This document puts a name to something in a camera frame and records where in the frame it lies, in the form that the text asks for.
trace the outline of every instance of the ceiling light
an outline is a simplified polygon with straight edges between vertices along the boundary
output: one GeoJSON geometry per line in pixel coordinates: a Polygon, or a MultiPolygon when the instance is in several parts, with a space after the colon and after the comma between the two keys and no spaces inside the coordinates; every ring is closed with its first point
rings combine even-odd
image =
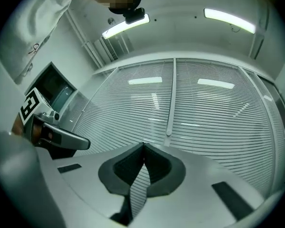
{"type": "Polygon", "coordinates": [[[233,89],[234,84],[231,83],[226,83],[223,81],[218,81],[218,80],[212,80],[212,79],[205,79],[205,78],[200,78],[198,80],[199,85],[207,85],[207,86],[218,86],[218,87],[223,87],[227,89],[233,89]]]}
{"type": "Polygon", "coordinates": [[[162,82],[162,77],[137,78],[129,80],[130,85],[154,84],[161,82],[162,82]]]}
{"type": "Polygon", "coordinates": [[[234,15],[224,13],[222,11],[212,10],[212,9],[204,9],[205,17],[209,19],[217,19],[221,20],[233,25],[236,25],[238,27],[241,27],[247,31],[249,31],[252,34],[255,34],[256,32],[256,26],[239,18],[234,15]]]}
{"type": "Polygon", "coordinates": [[[126,24],[125,21],[118,24],[118,25],[115,25],[114,27],[108,29],[107,31],[105,31],[103,33],[103,37],[105,39],[109,39],[110,37],[122,32],[122,31],[125,31],[127,29],[131,29],[135,26],[138,26],[138,25],[142,25],[142,24],[146,24],[146,23],[149,23],[150,22],[150,19],[149,19],[149,15],[148,14],[145,14],[144,15],[144,18],[139,20],[139,21],[136,21],[132,24],[126,24]]]}

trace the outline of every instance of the horizontal blinds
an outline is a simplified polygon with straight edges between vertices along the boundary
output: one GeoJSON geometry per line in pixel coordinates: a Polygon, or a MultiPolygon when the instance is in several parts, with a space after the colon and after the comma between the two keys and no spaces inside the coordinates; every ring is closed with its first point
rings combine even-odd
{"type": "Polygon", "coordinates": [[[227,66],[178,59],[176,70],[170,147],[218,161],[266,197],[273,175],[273,142],[253,85],[227,66]],[[198,84],[199,79],[221,81],[221,86],[198,84]]]}
{"type": "Polygon", "coordinates": [[[255,74],[249,73],[249,76],[254,81],[256,86],[258,87],[262,97],[264,99],[265,104],[268,107],[268,114],[272,119],[272,129],[273,129],[273,137],[276,142],[275,144],[275,178],[273,183],[273,192],[281,189],[283,185],[283,179],[285,175],[285,132],[283,127],[283,122],[281,119],[281,115],[278,111],[276,103],[272,98],[270,92],[266,88],[266,86],[262,83],[262,81],[255,74]]]}
{"type": "Polygon", "coordinates": [[[72,131],[84,108],[89,103],[99,86],[110,75],[111,71],[93,75],[75,94],[66,111],[63,113],[59,126],[72,131]]]}
{"type": "MultiPolygon", "coordinates": [[[[109,151],[142,141],[163,144],[172,73],[172,61],[159,61],[121,68],[109,77],[74,129],[76,134],[91,141],[89,150],[77,151],[75,156],[109,151]],[[161,77],[161,83],[129,84],[130,80],[150,77],[161,77]]],[[[143,167],[131,187],[134,215],[145,203],[149,185],[149,175],[143,167]]]]}

